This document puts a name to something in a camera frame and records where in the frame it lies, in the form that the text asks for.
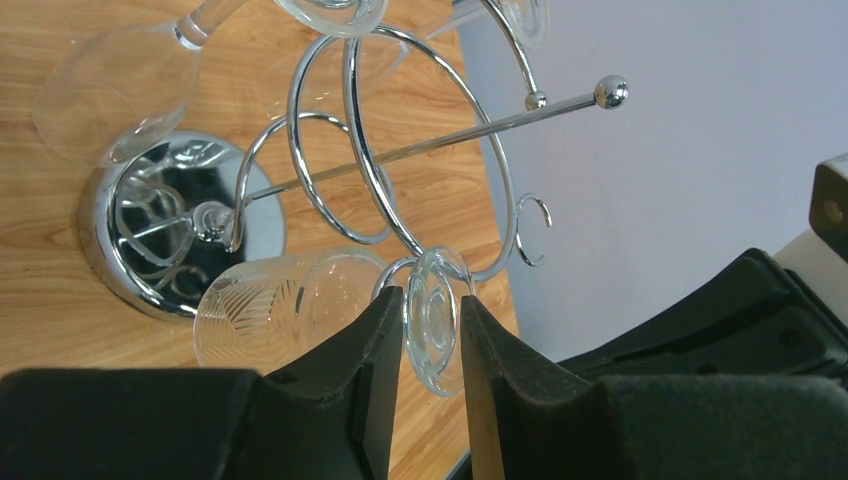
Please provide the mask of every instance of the metal wine glass holder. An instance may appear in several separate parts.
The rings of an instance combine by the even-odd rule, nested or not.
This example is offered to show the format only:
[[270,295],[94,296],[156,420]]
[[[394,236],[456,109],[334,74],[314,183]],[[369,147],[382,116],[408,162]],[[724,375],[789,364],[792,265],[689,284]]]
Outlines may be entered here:
[[[382,242],[393,232],[412,257],[394,262],[377,285],[379,289],[399,269],[409,266],[425,247],[412,233],[395,206],[391,179],[384,164],[436,148],[487,136],[501,173],[507,202],[507,225],[501,250],[488,267],[473,272],[477,282],[496,276],[513,250],[530,266],[532,258],[519,235],[519,215],[528,202],[536,203],[548,227],[545,202],[532,193],[516,198],[509,164],[498,132],[590,106],[614,109],[628,97],[619,76],[601,79],[594,91],[548,104],[536,84],[525,50],[496,0],[481,0],[512,48],[521,69],[527,111],[492,121],[466,81],[430,45],[404,30],[380,25],[374,34],[402,42],[424,54],[463,92],[479,125],[374,154],[361,122],[359,90],[360,38],[322,36],[304,53],[289,88],[287,116],[275,119],[242,152],[230,142],[200,132],[178,131],[127,164],[99,169],[89,180],[80,204],[80,236],[88,259],[103,282],[120,298],[159,319],[191,321],[206,288],[224,270],[240,262],[280,255],[285,250],[285,220],[279,201],[257,202],[300,186],[321,216],[344,237],[360,244]],[[302,92],[315,59],[333,42],[344,41],[342,89],[345,118],[302,109]],[[301,121],[317,120],[344,131],[355,163],[311,174],[303,152]],[[288,135],[298,180],[272,185],[257,164],[263,146],[277,132]],[[358,170],[387,226],[377,234],[357,232],[346,225],[322,198],[316,184]]]

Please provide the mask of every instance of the metal ball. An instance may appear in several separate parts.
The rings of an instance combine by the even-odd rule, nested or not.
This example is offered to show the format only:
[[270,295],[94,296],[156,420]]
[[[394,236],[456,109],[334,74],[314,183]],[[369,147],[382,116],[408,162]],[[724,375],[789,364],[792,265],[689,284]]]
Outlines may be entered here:
[[607,75],[595,85],[595,103],[606,110],[620,107],[628,95],[627,80],[618,75]]
[[527,111],[542,108],[547,104],[548,96],[541,90],[528,94],[527,97],[524,98],[524,108],[526,108]]

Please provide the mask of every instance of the chrome base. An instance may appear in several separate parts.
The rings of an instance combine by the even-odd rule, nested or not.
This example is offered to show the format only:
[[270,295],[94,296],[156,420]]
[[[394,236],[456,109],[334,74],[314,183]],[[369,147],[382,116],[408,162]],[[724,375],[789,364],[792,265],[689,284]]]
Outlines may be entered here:
[[[216,201],[234,206],[244,152],[200,132],[174,132],[127,164],[98,169],[79,206],[79,232],[88,261],[121,299],[161,319],[190,323],[212,281],[241,262],[285,250],[279,201],[244,211],[244,243],[235,253],[192,228],[193,209]],[[249,191],[271,186],[258,165]]]

